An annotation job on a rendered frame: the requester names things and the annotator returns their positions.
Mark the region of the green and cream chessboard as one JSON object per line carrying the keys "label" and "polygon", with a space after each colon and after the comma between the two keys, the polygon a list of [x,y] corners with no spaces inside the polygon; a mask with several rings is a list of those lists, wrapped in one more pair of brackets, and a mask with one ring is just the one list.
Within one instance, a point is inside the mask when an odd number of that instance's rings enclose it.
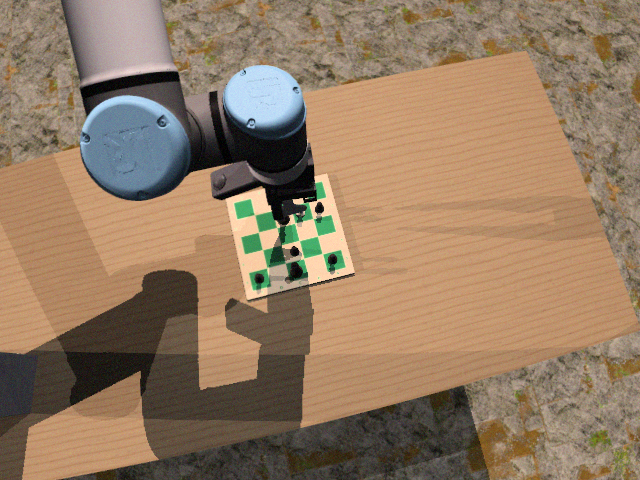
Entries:
{"label": "green and cream chessboard", "polygon": [[[289,215],[285,225],[274,220],[265,189],[226,199],[247,300],[355,273],[327,174],[315,176],[315,184],[317,201],[292,199],[307,209],[303,217]],[[322,213],[315,210],[318,202]],[[335,264],[328,262],[331,254]],[[293,262],[303,270],[299,278],[290,274]]]}

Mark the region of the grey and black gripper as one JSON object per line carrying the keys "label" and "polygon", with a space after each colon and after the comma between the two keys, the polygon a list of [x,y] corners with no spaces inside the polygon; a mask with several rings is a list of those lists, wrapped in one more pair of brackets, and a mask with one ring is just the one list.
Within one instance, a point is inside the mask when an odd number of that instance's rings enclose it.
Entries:
{"label": "grey and black gripper", "polygon": [[[309,156],[308,156],[307,166],[303,171],[303,173],[294,181],[291,181],[287,184],[282,184],[282,185],[266,184],[262,186],[262,188],[265,189],[267,203],[268,203],[268,206],[271,206],[273,218],[275,221],[283,222],[285,221],[286,216],[300,213],[307,209],[306,205],[294,204],[293,200],[295,199],[303,198],[304,203],[317,201],[317,190],[316,190],[315,174],[314,174],[314,161],[313,161],[310,143],[308,143],[308,153],[309,153]],[[298,195],[303,195],[304,197],[298,196]],[[286,197],[291,197],[291,198],[286,198]],[[309,198],[309,197],[314,197],[314,198]],[[305,198],[309,198],[309,199],[305,199]]]}

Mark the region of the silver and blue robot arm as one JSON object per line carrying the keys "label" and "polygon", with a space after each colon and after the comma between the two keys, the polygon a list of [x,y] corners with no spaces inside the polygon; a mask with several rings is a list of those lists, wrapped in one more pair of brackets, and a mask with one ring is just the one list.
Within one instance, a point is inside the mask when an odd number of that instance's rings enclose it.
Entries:
{"label": "silver and blue robot arm", "polygon": [[104,191],[150,200],[230,164],[211,173],[212,197],[225,200],[303,173],[307,109],[290,74],[252,66],[225,90],[184,97],[161,0],[61,3],[88,116],[80,154]]}

